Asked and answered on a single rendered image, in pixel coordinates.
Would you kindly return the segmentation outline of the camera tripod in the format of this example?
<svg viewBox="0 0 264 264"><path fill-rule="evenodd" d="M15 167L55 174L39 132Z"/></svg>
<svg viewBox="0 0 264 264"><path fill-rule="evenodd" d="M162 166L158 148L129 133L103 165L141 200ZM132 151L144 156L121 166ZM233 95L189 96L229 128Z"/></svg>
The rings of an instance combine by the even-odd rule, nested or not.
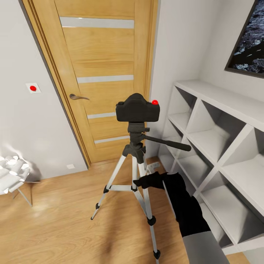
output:
<svg viewBox="0 0 264 264"><path fill-rule="evenodd" d="M145 170L147 166L146 158L145 158L145 153L146 153L146 146L143 147L143 143L141 142L144 139L159 142L166 144L167 146L170 147L175 147L180 150L186 150L186 151L191 151L191 145L188 144L182 144L178 142L174 142L171 140L163 140L163 139L158 139L155 137L150 137L146 136L145 132L149 132L150 128L145 127L144 122L130 122L128 125L128 132L130 133L130 145L127 144L122 152L122 156L108 182L108 184L105 186L104 191L103 191L103 196L100 200L99 203L96 204L96 211L93 214L93 217L95 216L97 210L100 208L100 205L106 195L109 191L133 191L135 194L138 202L140 203L142 210L144 211L147 219L148 219L148 224L150 225L151 229L151 236L152 236L152 241L153 241L153 246L154 246L154 256L156 258L157 264L159 264L159 257L161 255L161 252L157 249L156 245L156 239L155 239L155 233L154 233L154 224L156 223L156 218L155 216L152 215L151 212L151 205L150 205L150 199L149 199L149 193L148 193L148 188L143 189L143 195L144 199L141 196L138 186L132 182L132 186L125 186L125 185L111 185L113 180L115 179L120 167L122 166L125 158L127 157L128 154L132 155L132 181L133 180L139 180L140 177L145 176L148 171ZM138 167L139 167L139 172L140 176L137 179L137 173L138 173ZM91 220L93 220L93 217L91 217Z"/></svg>

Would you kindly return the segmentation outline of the digital camera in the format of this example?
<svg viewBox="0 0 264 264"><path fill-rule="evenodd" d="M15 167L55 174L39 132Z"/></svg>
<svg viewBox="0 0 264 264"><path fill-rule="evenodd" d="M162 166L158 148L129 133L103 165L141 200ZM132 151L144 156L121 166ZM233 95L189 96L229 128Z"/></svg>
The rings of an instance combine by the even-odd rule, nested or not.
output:
<svg viewBox="0 0 264 264"><path fill-rule="evenodd" d="M142 94L134 93L125 102L118 102L115 111L120 122L157 122L160 105L157 100L147 102Z"/></svg>

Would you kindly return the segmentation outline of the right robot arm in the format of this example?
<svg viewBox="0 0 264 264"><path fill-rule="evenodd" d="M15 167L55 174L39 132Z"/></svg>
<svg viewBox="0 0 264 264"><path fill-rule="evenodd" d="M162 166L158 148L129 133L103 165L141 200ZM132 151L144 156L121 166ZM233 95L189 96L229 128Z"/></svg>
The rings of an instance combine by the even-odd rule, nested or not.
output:
<svg viewBox="0 0 264 264"><path fill-rule="evenodd" d="M181 175L176 171L159 174L154 170L158 167L159 162L147 165L145 170L148 173L133 182L143 189L155 187L165 190L173 215L179 223L189 263L230 264L203 218L199 202L188 194Z"/></svg>

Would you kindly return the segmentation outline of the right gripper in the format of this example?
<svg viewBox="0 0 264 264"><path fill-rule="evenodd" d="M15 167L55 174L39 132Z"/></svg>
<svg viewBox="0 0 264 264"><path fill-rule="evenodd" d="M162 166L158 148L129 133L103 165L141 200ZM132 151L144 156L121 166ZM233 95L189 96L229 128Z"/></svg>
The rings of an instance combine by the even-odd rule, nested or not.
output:
<svg viewBox="0 0 264 264"><path fill-rule="evenodd" d="M158 188L155 184L155 178L156 176L159 175L158 171L153 173L153 174L149 174L149 175L145 175L143 177L140 177L139 180L133 180L134 184L136 184L138 187L142 187L143 189L146 189L148 187L155 187Z"/></svg>

